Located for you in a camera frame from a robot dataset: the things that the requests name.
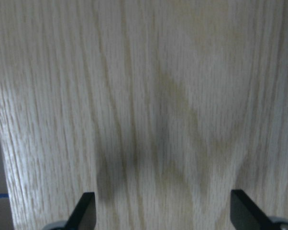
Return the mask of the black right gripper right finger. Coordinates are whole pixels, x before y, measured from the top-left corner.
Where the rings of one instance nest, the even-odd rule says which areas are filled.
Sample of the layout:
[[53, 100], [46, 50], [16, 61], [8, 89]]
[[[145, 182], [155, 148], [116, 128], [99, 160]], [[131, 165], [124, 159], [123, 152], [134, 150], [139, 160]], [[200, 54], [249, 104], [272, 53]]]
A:
[[230, 198], [230, 220], [236, 230], [278, 229], [243, 190], [232, 190]]

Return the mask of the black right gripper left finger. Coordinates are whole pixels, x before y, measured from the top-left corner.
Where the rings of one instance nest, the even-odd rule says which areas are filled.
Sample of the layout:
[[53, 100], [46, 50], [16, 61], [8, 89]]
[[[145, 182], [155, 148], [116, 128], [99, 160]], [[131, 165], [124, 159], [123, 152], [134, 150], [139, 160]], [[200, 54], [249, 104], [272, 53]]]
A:
[[81, 196], [67, 223], [66, 230], [94, 230], [97, 223], [94, 192], [85, 192]]

